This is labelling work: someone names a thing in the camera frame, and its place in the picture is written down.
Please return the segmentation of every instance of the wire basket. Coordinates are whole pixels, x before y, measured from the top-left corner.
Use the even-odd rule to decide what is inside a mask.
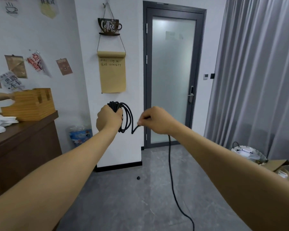
[[[263,165],[263,164],[267,163],[267,158],[257,149],[254,149],[254,148],[248,147],[248,146],[244,146],[244,145],[239,145],[238,142],[233,142],[231,151],[234,151],[235,153],[239,154],[238,151],[243,150],[243,149],[248,149],[250,151],[250,153],[253,153],[253,154],[258,155],[260,157],[260,159],[249,159],[249,160],[257,163],[258,165]]]

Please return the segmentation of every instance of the coffee cup sign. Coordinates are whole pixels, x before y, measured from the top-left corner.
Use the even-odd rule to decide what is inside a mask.
[[[118,36],[117,31],[122,29],[122,25],[119,23],[119,19],[98,18],[99,26],[103,32],[101,35],[106,36]]]

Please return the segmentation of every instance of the gray tile floor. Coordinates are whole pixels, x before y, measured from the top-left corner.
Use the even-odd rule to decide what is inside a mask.
[[[172,146],[171,161],[178,202],[193,218],[195,230],[250,230],[181,145]],[[142,151],[142,162],[93,172],[57,230],[192,230],[172,195],[168,147]]]

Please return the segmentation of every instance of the wooden organizer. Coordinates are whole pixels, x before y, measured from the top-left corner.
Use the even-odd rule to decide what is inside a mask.
[[[14,104],[1,107],[3,116],[17,117],[19,121],[39,121],[56,111],[50,88],[17,91],[14,96]]]

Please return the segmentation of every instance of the cable on floor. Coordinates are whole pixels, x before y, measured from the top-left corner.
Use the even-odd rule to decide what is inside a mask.
[[[117,110],[118,110],[119,108],[124,109],[125,114],[126,114],[125,128],[123,129],[123,128],[122,128],[122,125],[121,125],[121,127],[120,127],[119,130],[118,130],[118,132],[124,133],[124,132],[131,126],[131,133],[133,134],[133,133],[135,132],[135,130],[139,127],[139,125],[137,125],[137,126],[135,127],[135,129],[134,129],[134,125],[133,125],[133,123],[134,123],[133,114],[132,114],[132,112],[131,112],[131,109],[128,107],[128,105],[125,104],[125,103],[122,103],[122,102],[119,103],[119,102],[117,102],[117,101],[116,101],[116,102],[115,102],[115,101],[111,101],[111,102],[108,103],[108,106],[109,106],[115,113],[117,112]],[[175,193],[174,193],[174,189],[173,189],[173,178],[172,178],[171,163],[170,163],[171,140],[170,140],[170,136],[169,136],[169,135],[168,135],[168,139],[169,139],[168,162],[169,162],[169,171],[170,171],[171,188],[172,188],[173,197],[174,197],[174,200],[175,200],[175,202],[176,202],[176,204],[177,204],[180,212],[181,212],[185,217],[189,218],[190,221],[193,223],[193,231],[195,231],[195,224],[194,224],[192,218],[190,218],[187,214],[185,214],[185,213],[182,211],[182,209],[181,209],[181,207],[179,206],[179,203],[178,203],[178,201],[177,201],[177,197],[176,197],[176,195],[175,195]]]

